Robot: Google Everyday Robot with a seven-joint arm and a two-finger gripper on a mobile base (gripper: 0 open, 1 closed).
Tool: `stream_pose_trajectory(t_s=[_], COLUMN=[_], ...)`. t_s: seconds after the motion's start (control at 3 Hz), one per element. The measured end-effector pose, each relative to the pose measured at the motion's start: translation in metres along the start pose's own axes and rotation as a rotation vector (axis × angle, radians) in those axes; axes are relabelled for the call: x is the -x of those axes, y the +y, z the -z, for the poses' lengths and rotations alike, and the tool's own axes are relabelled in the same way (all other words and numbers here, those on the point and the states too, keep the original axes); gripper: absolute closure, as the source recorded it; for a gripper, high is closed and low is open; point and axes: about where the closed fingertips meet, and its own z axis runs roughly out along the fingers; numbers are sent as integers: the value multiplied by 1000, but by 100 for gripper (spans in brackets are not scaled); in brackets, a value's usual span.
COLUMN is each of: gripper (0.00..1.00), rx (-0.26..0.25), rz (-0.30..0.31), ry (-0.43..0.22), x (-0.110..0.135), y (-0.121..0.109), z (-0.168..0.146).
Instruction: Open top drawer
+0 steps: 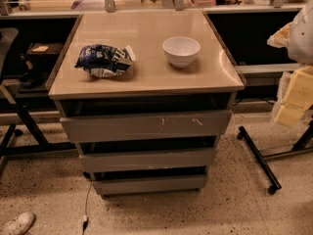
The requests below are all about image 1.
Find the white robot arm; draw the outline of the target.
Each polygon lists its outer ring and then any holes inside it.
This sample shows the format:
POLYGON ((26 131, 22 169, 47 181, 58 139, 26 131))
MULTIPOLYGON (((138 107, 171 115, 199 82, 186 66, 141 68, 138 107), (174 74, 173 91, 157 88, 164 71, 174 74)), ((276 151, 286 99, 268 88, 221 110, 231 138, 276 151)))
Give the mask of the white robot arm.
POLYGON ((309 0, 291 23, 271 35, 267 44, 285 47, 290 59, 300 64, 290 76, 274 121, 284 126, 297 123, 313 105, 313 0, 309 0))

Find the yellow taped gripper finger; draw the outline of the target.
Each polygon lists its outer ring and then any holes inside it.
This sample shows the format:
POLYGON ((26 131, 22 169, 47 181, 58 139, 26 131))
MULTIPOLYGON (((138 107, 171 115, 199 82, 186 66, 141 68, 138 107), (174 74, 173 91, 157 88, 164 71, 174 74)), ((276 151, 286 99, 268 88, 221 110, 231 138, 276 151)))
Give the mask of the yellow taped gripper finger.
POLYGON ((273 108, 274 122, 284 126, 297 123, 313 105, 313 67, 284 71, 277 97, 273 108))

